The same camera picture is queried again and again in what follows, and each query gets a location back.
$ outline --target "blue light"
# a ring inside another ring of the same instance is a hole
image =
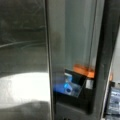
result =
[[[64,84],[64,88],[68,88],[68,83],[65,83],[65,84]]]

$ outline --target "stainless steel door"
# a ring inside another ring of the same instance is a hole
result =
[[[44,0],[0,1],[0,120],[51,120]]]

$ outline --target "metal surface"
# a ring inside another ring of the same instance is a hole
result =
[[[52,80],[54,83],[58,83],[64,79],[64,68],[72,69],[75,62],[84,65],[90,62],[90,66],[95,67],[104,0],[77,0],[76,2],[72,0],[47,0],[47,2]],[[99,94],[100,87],[97,89],[99,90],[96,90],[96,94]],[[58,102],[55,117],[60,120],[63,117],[73,120],[98,120],[101,108],[97,108],[97,105],[102,101],[96,100],[97,103],[92,106],[94,110],[91,114],[75,107],[70,109],[71,106]]]
[[[96,64],[93,114],[100,119],[119,27],[119,0],[106,0]]]
[[[52,120],[44,0],[0,1],[0,119]]]
[[[111,75],[111,66],[110,66],[109,76],[108,76],[108,80],[107,80],[107,84],[106,84],[104,100],[103,100],[103,104],[102,104],[101,119],[103,118],[103,115],[104,115],[105,105],[106,105],[106,101],[107,101],[107,97],[108,97],[110,75]]]
[[[114,51],[113,62],[112,62],[112,72],[114,74],[113,81],[115,83],[120,83],[119,70],[120,70],[120,27],[117,37],[117,43]]]

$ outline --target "metal panel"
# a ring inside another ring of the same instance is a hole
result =
[[[0,119],[52,120],[44,0],[0,1]]]
[[[120,1],[106,0],[96,64],[93,113],[101,117],[109,72],[115,48],[120,16]]]
[[[113,57],[113,62],[112,62],[112,72],[114,74],[113,81],[115,83],[120,83],[120,77],[119,77],[119,69],[120,69],[120,27],[119,27],[119,32],[118,32],[118,37],[117,37],[117,43],[115,47],[115,52],[114,52],[114,57]]]
[[[49,13],[49,42],[51,50],[52,80],[59,82],[64,79],[64,68],[67,67],[68,69],[72,69],[75,61],[78,61],[83,65],[89,65],[90,63],[91,66],[95,67],[104,0],[77,0],[76,2],[72,0],[47,1]],[[62,120],[63,118],[68,118],[71,120],[98,120],[98,116],[101,114],[101,108],[96,110],[97,104],[92,106],[95,110],[90,111],[91,113],[88,114],[86,112],[87,110],[82,111],[81,109],[76,109],[75,107],[73,108],[72,106],[62,102],[57,102],[56,119],[59,118]]]

